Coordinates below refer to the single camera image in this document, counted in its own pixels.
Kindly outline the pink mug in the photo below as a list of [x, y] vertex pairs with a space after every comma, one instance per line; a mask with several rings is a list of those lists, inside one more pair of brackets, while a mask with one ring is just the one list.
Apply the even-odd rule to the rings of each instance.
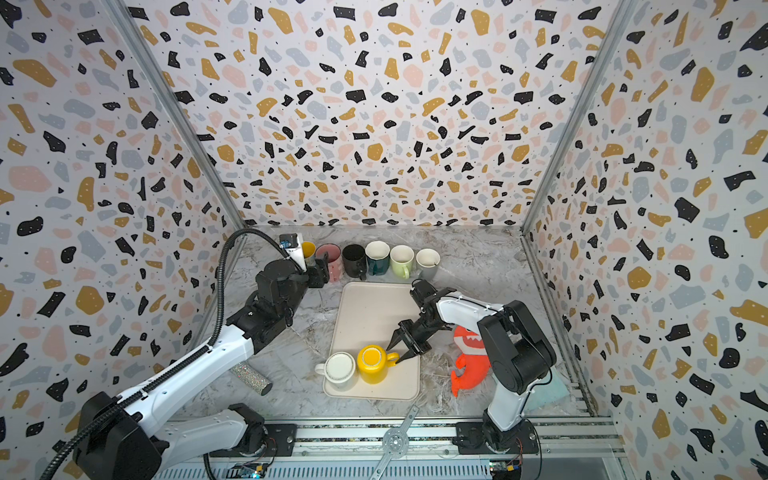
[[338, 282], [343, 273], [341, 248], [333, 243], [322, 244], [317, 248], [315, 257], [322, 260], [328, 268], [329, 281]]

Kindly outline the blue patterned mug yellow inside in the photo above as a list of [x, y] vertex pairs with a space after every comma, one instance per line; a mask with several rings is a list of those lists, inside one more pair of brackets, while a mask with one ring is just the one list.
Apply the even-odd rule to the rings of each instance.
[[302, 243], [302, 253], [305, 260], [314, 259], [316, 254], [316, 245], [310, 241], [304, 241]]

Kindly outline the black mug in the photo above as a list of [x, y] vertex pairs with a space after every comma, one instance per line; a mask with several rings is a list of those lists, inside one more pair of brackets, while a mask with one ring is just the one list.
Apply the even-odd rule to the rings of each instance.
[[349, 244], [342, 249], [342, 259], [346, 274], [354, 279], [365, 281], [367, 278], [367, 256], [360, 244]]

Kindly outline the grey mug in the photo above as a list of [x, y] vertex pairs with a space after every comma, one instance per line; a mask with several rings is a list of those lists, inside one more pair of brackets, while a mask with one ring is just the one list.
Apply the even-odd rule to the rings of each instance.
[[434, 249], [424, 248], [418, 251], [415, 259], [419, 268], [419, 278], [432, 281], [441, 262], [440, 254]]

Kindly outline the dark green mug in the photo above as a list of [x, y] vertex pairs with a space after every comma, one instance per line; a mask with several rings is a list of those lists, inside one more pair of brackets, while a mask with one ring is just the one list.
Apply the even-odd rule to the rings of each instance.
[[369, 242], [365, 247], [367, 273], [369, 276], [382, 276], [390, 266], [390, 247], [381, 240]]

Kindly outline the light green mug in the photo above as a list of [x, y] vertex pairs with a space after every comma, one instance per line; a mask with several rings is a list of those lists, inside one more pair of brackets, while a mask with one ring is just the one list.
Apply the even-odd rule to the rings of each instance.
[[414, 250], [407, 245], [397, 245], [390, 251], [390, 268], [395, 276], [409, 279], [413, 272]]

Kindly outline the white mug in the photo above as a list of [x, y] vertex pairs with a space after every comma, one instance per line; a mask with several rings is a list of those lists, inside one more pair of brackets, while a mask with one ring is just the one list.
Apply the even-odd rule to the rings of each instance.
[[347, 352], [333, 353], [324, 363], [315, 366], [315, 373], [336, 390], [345, 391], [357, 381], [356, 360]]

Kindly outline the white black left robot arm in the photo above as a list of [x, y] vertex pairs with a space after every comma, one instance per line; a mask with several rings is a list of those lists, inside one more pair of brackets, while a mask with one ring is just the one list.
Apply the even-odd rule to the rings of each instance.
[[298, 268], [267, 264], [257, 289], [231, 315], [214, 344], [204, 344], [117, 397], [99, 393], [81, 410], [75, 464], [91, 479], [151, 479], [160, 471], [216, 450], [255, 452], [266, 446], [263, 418], [235, 404], [202, 419], [169, 425], [190, 399], [232, 367], [258, 354], [293, 323], [310, 288], [330, 275], [326, 257]]

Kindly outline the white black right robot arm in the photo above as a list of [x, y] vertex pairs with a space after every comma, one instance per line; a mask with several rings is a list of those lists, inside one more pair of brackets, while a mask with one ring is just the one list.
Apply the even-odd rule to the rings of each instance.
[[515, 447], [528, 399], [537, 385], [549, 381], [557, 361], [528, 307], [518, 300], [504, 305], [482, 302], [454, 288], [438, 290], [422, 279], [412, 282], [410, 295], [419, 308], [419, 317], [400, 321], [386, 349], [404, 344], [406, 351], [400, 357], [404, 362], [427, 353], [431, 349], [429, 339], [439, 330], [463, 327], [478, 334], [496, 388], [483, 412], [481, 437], [467, 439], [465, 444], [484, 445], [500, 453]]

